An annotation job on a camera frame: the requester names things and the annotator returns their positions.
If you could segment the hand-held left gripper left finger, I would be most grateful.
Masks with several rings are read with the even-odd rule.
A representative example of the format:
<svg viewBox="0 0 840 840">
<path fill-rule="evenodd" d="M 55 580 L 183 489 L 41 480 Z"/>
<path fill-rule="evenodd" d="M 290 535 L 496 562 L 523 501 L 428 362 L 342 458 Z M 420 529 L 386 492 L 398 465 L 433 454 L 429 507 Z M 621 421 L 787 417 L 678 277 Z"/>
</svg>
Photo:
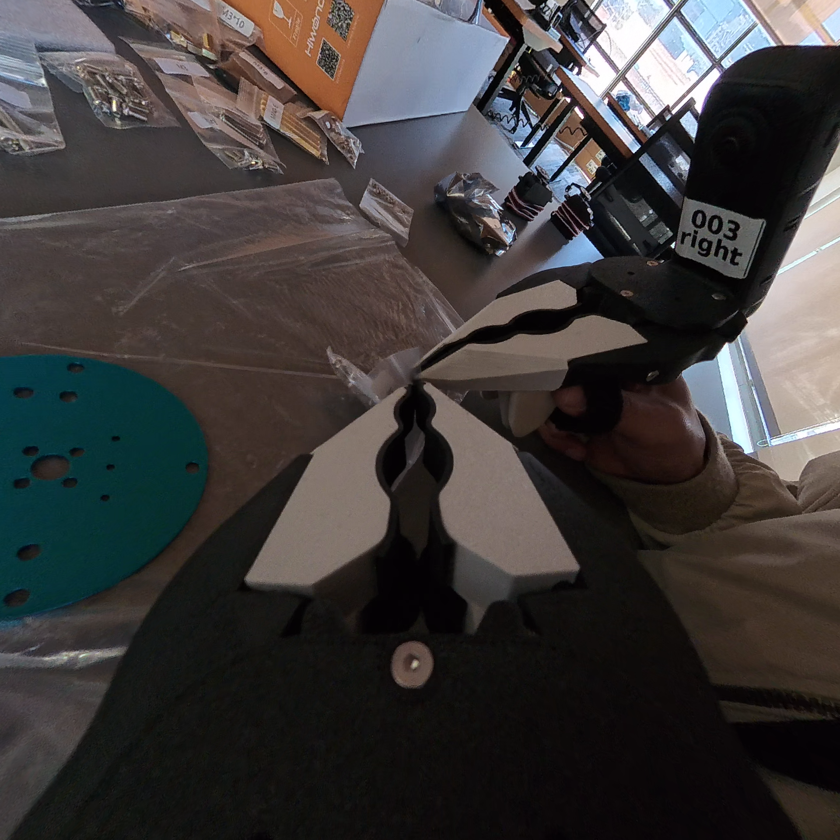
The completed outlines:
<svg viewBox="0 0 840 840">
<path fill-rule="evenodd" d="M 412 391 L 397 389 L 311 453 L 245 577 L 249 589 L 370 601 L 375 560 L 397 532 L 393 485 L 406 468 Z"/>
</svg>

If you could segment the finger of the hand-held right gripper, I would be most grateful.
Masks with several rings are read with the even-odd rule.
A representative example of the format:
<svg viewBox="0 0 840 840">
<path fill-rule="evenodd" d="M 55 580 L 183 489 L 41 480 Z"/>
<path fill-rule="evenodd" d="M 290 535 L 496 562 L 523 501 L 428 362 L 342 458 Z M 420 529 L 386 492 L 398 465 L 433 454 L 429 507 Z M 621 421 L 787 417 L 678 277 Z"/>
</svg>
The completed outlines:
<svg viewBox="0 0 840 840">
<path fill-rule="evenodd" d="M 422 358 L 434 363 L 468 343 L 499 343 L 520 333 L 566 327 L 581 309 L 578 290 L 561 280 L 498 297 L 465 321 Z"/>
<path fill-rule="evenodd" d="M 557 332 L 519 333 L 494 343 L 469 342 L 424 367 L 418 377 L 469 389 L 557 389 L 573 360 L 646 344 L 635 328 L 597 315 Z"/>
</svg>

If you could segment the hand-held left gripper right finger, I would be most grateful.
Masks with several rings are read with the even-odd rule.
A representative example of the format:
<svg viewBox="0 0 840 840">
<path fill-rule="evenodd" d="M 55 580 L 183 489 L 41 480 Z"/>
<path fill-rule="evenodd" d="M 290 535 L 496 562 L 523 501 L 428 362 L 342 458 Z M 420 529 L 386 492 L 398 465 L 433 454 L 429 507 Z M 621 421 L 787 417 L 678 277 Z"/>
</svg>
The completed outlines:
<svg viewBox="0 0 840 840">
<path fill-rule="evenodd" d="M 452 586 L 467 601 L 513 601 L 574 583 L 580 566 L 504 437 L 433 385 L 427 432 L 447 447 L 438 510 L 455 545 Z"/>
</svg>

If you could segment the small labelled screw bag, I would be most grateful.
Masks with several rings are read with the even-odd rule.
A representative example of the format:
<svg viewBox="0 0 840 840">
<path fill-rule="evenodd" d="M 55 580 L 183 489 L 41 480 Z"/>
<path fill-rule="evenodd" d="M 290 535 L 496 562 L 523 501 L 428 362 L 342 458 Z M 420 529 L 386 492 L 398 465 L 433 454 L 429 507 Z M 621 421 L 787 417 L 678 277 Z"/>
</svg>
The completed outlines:
<svg viewBox="0 0 840 840">
<path fill-rule="evenodd" d="M 357 365 L 327 348 L 333 372 L 366 407 L 382 402 L 400 386 L 409 385 L 421 360 L 421 351 L 414 347 L 397 351 L 377 362 L 370 372 L 364 373 Z M 415 465 L 424 450 L 424 436 L 414 422 L 408 428 L 403 447 L 403 465 L 388 480 L 395 490 L 404 481 L 407 472 Z"/>
</svg>

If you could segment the person's right forearm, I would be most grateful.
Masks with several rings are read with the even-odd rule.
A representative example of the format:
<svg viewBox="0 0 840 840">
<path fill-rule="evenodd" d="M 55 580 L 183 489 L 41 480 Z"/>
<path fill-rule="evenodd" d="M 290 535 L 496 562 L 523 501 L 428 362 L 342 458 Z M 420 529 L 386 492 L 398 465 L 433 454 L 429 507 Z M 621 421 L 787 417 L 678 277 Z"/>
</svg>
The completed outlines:
<svg viewBox="0 0 840 840">
<path fill-rule="evenodd" d="M 788 482 L 723 436 L 707 433 L 708 457 L 693 479 L 655 485 L 593 475 L 624 504 L 649 570 L 668 561 L 749 564 L 838 576 L 839 454 L 810 460 Z"/>
</svg>

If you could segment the wooden background desk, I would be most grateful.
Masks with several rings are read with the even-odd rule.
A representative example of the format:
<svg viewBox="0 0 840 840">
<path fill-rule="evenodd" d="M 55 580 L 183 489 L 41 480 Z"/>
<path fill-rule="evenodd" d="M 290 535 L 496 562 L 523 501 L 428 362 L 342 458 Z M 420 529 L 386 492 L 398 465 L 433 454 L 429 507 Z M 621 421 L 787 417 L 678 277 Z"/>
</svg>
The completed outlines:
<svg viewBox="0 0 840 840">
<path fill-rule="evenodd" d="M 489 1 L 483 5 L 492 20 L 509 37 L 509 47 L 475 102 L 482 115 L 487 116 L 490 112 L 513 71 L 522 67 L 521 61 L 527 52 L 566 50 L 573 59 L 583 61 L 584 56 L 566 35 L 550 36 L 519 2 Z M 595 144 L 604 152 L 606 161 L 618 165 L 629 161 L 642 147 L 646 139 L 639 139 L 581 76 L 560 66 L 553 73 L 553 78 L 560 87 L 559 94 L 552 99 L 548 110 L 524 141 L 527 153 L 522 161 L 528 168 L 534 170 L 539 158 L 559 136 L 573 113 L 577 113 L 583 134 L 552 173 L 552 182 L 569 167 L 577 167 L 577 158 L 590 144 Z"/>
</svg>

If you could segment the person's right hand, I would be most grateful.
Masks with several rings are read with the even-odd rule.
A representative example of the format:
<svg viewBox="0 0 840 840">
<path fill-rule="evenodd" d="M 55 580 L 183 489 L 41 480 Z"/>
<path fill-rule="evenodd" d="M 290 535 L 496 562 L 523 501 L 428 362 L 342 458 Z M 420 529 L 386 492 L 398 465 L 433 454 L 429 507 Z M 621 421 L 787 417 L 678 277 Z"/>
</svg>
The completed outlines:
<svg viewBox="0 0 840 840">
<path fill-rule="evenodd" d="M 662 384 L 631 383 L 623 389 L 623 413 L 606 434 L 539 429 L 556 452 L 597 472 L 655 485 L 696 477 L 705 467 L 707 436 L 683 377 Z"/>
</svg>

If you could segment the black chair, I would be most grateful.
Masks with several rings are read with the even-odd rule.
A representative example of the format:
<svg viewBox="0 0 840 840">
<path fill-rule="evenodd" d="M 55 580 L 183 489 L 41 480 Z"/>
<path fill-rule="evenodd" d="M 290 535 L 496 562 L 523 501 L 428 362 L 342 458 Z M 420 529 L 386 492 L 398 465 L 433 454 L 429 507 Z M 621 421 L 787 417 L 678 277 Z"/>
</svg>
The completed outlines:
<svg viewBox="0 0 840 840">
<path fill-rule="evenodd" d="M 677 227 L 699 115 L 693 98 L 654 131 L 591 195 L 586 235 L 603 256 L 667 256 Z"/>
</svg>

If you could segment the silver foil bag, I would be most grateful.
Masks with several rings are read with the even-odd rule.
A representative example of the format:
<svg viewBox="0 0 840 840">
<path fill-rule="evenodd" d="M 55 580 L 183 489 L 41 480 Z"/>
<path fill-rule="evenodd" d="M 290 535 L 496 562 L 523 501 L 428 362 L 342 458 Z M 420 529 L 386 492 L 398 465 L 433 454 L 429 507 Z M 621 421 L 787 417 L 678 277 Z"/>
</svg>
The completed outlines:
<svg viewBox="0 0 840 840">
<path fill-rule="evenodd" d="M 456 171 L 434 187 L 434 200 L 446 211 L 463 239 L 488 256 L 502 256 L 518 229 L 494 197 L 497 187 L 479 172 Z"/>
</svg>

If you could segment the teal round metal plate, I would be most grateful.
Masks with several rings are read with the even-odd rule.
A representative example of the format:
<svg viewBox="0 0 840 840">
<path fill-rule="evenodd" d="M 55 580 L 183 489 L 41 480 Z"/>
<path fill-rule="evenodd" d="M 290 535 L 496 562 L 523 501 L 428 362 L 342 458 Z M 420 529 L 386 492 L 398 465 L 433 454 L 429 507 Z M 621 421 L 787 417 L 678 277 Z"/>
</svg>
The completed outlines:
<svg viewBox="0 0 840 840">
<path fill-rule="evenodd" d="M 103 592 L 184 529 L 207 479 L 197 420 L 161 384 L 73 355 L 1 361 L 1 616 Z"/>
</svg>

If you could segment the large window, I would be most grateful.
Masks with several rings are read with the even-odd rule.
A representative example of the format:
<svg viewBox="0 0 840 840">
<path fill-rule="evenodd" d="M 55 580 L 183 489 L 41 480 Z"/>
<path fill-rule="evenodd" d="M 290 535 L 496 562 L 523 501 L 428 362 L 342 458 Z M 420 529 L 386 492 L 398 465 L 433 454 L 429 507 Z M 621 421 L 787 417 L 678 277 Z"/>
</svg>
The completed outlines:
<svg viewBox="0 0 840 840">
<path fill-rule="evenodd" d="M 589 2 L 604 29 L 581 76 L 598 95 L 626 93 L 651 119 L 692 98 L 698 110 L 722 72 L 774 45 L 741 1 Z"/>
</svg>

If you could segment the large clear plastic bag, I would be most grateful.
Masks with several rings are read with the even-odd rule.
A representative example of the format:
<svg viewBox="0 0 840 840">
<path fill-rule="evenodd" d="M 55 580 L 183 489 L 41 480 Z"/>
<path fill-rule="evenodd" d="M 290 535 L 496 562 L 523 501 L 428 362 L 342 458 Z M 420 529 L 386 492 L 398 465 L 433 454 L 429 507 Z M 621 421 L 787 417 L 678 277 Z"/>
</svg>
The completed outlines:
<svg viewBox="0 0 840 840">
<path fill-rule="evenodd" d="M 462 322 L 333 179 L 2 221 L 2 356 L 65 354 L 177 396 L 205 492 L 155 560 L 80 604 L 2 623 L 2 838 L 68 760 L 151 605 L 190 555 L 361 404 L 369 371 Z"/>
</svg>

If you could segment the person's beige jacket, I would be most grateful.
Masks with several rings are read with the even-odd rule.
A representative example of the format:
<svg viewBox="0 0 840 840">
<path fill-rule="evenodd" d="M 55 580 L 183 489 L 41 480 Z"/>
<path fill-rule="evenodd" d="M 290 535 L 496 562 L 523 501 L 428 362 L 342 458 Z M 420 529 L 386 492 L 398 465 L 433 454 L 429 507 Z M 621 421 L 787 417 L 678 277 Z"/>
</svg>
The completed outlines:
<svg viewBox="0 0 840 840">
<path fill-rule="evenodd" d="M 838 576 L 683 560 L 647 571 L 800 835 L 838 838 Z"/>
</svg>

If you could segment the orange cardboard box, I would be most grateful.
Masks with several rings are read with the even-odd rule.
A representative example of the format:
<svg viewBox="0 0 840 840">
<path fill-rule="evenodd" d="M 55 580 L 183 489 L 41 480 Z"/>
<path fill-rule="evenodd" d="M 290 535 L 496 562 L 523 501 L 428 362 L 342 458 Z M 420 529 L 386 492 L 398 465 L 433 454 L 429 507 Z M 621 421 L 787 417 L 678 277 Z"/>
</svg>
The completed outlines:
<svg viewBox="0 0 840 840">
<path fill-rule="evenodd" d="M 350 128 L 468 110 L 508 45 L 482 2 L 232 1 L 227 19 Z"/>
</svg>

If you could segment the pile of clear hardware packets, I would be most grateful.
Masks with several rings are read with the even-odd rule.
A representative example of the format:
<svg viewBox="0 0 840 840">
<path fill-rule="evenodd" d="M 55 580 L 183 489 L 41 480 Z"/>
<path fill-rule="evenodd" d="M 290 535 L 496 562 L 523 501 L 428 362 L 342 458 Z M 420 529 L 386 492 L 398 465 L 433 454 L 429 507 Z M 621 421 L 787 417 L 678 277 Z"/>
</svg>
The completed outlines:
<svg viewBox="0 0 840 840">
<path fill-rule="evenodd" d="M 156 70 L 166 94 L 203 147 L 231 172 L 281 171 L 266 125 L 250 100 L 258 88 L 239 85 L 235 103 L 195 59 L 140 41 L 129 46 Z M 137 67 L 97 52 L 49 52 L 42 63 L 78 88 L 93 113 L 115 129 L 158 128 L 172 115 Z M 352 237 L 388 240 L 346 202 L 334 180 L 193 196 L 177 201 L 109 206 L 2 220 L 2 261 L 33 251 L 137 256 L 166 245 L 184 259 L 236 259 L 310 242 Z"/>
</svg>

